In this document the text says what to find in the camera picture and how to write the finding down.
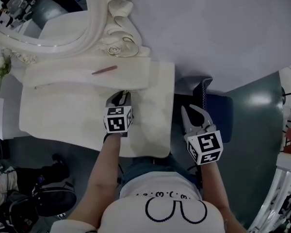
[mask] ornate white mirror frame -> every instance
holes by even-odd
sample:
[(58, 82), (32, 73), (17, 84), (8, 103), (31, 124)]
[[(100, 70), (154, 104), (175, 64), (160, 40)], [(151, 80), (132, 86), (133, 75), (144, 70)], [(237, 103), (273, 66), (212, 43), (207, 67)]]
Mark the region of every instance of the ornate white mirror frame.
[(45, 59), (91, 56), (148, 56), (139, 33), (128, 19), (133, 4), (129, 0), (86, 0), (88, 25), (73, 42), (34, 39), (0, 28), (0, 46), (9, 48), (27, 64)]

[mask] mirror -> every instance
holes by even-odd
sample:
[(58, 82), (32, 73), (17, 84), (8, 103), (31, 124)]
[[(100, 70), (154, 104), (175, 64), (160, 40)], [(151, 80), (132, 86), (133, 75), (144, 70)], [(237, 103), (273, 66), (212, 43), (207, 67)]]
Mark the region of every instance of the mirror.
[(69, 44), (82, 36), (87, 25), (86, 0), (0, 0), (0, 32), (25, 43)]

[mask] white t-shirt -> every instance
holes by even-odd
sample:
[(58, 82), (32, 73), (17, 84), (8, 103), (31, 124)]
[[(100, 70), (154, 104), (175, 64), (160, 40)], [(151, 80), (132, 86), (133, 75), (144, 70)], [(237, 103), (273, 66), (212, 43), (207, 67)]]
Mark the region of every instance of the white t-shirt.
[(53, 224), (50, 233), (224, 233), (223, 218), (201, 201), (196, 187), (175, 172), (150, 172), (128, 182), (105, 210), (99, 229), (74, 220)]
[[(13, 168), (9, 167), (5, 172), (12, 171)], [(15, 171), (10, 172), (8, 174), (3, 173), (0, 176), (0, 205), (5, 202), (7, 191), (9, 190), (16, 190), (18, 191), (17, 186), (17, 174)]]

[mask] person's arm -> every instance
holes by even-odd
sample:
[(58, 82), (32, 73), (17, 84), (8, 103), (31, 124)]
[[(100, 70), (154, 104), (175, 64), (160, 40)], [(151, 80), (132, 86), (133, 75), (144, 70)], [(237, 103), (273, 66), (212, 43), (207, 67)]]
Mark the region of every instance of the person's arm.
[(114, 201), (117, 187), (121, 135), (107, 137), (96, 160), (85, 194), (68, 219), (85, 222), (96, 229), (105, 209)]
[(220, 211), (227, 233), (245, 233), (244, 227), (232, 214), (227, 194), (216, 162), (201, 165), (204, 196), (203, 200), (213, 204)]

